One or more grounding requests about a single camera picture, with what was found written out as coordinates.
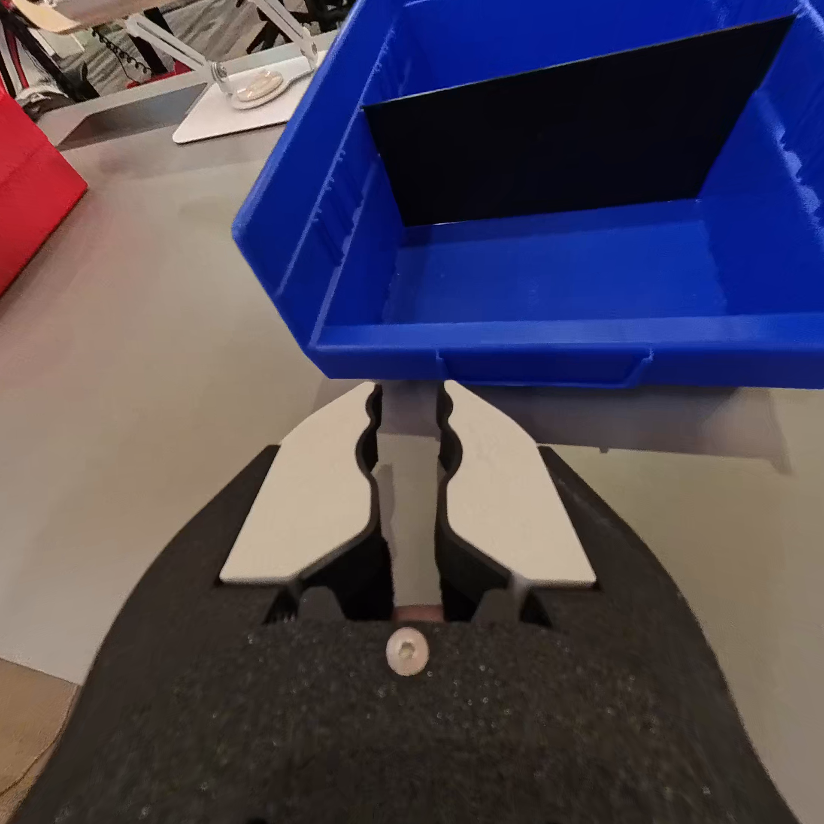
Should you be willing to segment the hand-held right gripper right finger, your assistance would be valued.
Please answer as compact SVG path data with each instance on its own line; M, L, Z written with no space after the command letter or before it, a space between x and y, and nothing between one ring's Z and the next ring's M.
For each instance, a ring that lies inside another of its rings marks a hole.
M438 389L436 562L465 599L590 589L597 577L536 441L456 381Z

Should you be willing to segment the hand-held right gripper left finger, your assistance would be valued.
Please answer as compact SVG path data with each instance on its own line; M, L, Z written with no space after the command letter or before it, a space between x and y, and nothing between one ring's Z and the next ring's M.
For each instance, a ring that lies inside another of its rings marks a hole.
M220 573L223 585L391 590L373 469L382 388L361 382L283 438Z

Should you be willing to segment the blue storage bin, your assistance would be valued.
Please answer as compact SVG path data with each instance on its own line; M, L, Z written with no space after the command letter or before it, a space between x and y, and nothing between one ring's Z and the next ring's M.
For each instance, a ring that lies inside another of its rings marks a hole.
M790 14L696 199L403 223L364 106ZM328 377L822 389L822 2L356 2L232 236Z

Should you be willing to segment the red storage bin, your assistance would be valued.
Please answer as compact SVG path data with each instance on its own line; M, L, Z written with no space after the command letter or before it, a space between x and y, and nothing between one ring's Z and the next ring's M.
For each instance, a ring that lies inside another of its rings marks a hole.
M2 91L2 294L87 191L86 180Z

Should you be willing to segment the grey desk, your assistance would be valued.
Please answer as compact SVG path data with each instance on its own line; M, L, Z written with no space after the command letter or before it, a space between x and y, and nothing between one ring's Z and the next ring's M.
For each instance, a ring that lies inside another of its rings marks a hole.
M183 77L50 113L88 192L2 297L2 659L81 684L171 537L344 394L231 224L282 129L177 147ZM822 822L822 392L478 390L654 551L795 814Z

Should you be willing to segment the black bin divider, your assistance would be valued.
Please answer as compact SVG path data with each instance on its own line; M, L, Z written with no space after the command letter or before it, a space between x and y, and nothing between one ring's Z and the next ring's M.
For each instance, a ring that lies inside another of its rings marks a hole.
M696 199L795 19L364 106L403 223Z

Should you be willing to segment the white folding stand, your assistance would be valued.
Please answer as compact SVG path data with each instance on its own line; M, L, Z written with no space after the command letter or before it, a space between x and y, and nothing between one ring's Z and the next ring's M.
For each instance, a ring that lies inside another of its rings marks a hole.
M172 134L177 145L286 124L327 53L327 49L317 48L304 22L306 17L292 11L284 2L251 1L251 5L294 44L299 55L278 60L263 57L263 64L235 73L229 73L225 63L207 59L150 19L148 9L160 6L160 2L49 3L67 18L85 24L87 29L117 22L130 36L139 37L167 53L190 70L182 79L191 85L181 88L205 84L203 93ZM177 89L180 88L172 89L166 81L150 83L107 98L106 106L99 105L89 114Z

